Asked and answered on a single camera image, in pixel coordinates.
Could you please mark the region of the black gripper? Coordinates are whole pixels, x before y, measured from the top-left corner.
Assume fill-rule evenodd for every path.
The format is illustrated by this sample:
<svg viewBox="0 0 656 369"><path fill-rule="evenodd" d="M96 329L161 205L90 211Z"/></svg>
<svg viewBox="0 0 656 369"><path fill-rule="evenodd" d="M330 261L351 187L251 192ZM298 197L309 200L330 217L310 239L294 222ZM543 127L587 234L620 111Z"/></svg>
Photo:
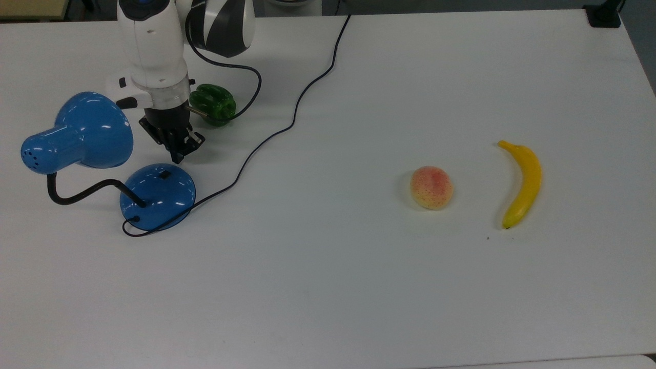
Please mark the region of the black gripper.
<svg viewBox="0 0 656 369"><path fill-rule="evenodd" d="M166 110L146 108L145 116L139 120L140 126L158 144L163 145L175 164L199 149L206 138L194 131L190 124L190 104Z"/></svg>

